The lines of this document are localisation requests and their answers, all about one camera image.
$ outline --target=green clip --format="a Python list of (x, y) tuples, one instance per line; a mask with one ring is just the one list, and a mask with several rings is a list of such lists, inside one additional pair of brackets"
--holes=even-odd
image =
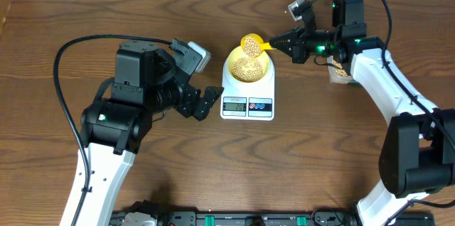
[(215, 226), (215, 217), (214, 216), (205, 216), (205, 226)]
[(306, 226), (306, 217), (303, 217), (303, 216), (298, 217), (297, 226)]

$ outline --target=kitchen scale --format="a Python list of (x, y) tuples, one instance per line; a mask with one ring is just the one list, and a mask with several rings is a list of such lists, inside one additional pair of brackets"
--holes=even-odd
[(264, 68), (256, 82), (242, 82), (232, 75), (234, 62), (246, 57), (239, 46), (227, 57), (223, 67), (220, 115), (223, 119), (272, 120), (275, 115), (275, 67), (266, 52), (256, 59)]

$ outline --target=clear container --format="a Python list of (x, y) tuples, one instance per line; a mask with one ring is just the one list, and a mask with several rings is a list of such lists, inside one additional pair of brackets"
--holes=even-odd
[[(327, 58), (327, 63), (332, 63), (333, 56)], [(358, 83), (353, 79), (353, 76), (343, 77), (336, 74), (335, 70), (331, 66), (327, 66), (328, 74), (330, 75), (330, 82), (331, 83), (338, 83), (338, 84), (349, 84), (349, 83)]]

